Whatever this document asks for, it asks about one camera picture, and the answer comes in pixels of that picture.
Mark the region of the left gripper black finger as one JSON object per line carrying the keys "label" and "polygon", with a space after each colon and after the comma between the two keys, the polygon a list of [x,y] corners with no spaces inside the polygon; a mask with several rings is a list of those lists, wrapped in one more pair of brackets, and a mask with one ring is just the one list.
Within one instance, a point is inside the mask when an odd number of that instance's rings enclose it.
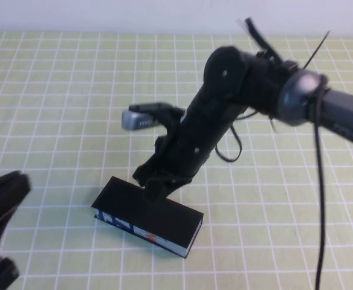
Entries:
{"label": "left gripper black finger", "polygon": [[21,192],[22,200],[8,198],[5,193],[0,193],[0,239],[12,215],[31,190],[28,176],[21,174],[14,187]]}
{"label": "left gripper black finger", "polygon": [[5,197],[8,198],[22,200],[21,192],[14,187],[20,176],[20,171],[13,171],[0,176],[0,193],[5,193]]}

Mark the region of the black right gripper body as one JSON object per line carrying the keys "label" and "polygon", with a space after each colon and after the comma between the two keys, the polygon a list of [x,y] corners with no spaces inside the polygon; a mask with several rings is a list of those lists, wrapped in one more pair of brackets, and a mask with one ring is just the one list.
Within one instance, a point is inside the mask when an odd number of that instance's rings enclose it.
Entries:
{"label": "black right gripper body", "polygon": [[154,154],[133,174],[142,187],[149,181],[191,183],[222,138],[221,120],[174,120],[164,126],[167,134],[157,138]]}

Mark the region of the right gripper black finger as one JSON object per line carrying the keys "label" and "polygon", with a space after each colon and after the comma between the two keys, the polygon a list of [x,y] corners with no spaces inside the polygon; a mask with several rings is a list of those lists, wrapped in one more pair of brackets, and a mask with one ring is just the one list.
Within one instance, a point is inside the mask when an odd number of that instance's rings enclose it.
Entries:
{"label": "right gripper black finger", "polygon": [[162,181],[149,181],[146,185],[146,193],[148,199],[160,199],[163,193]]}
{"label": "right gripper black finger", "polygon": [[163,183],[163,199],[183,186],[180,182],[164,182]]}

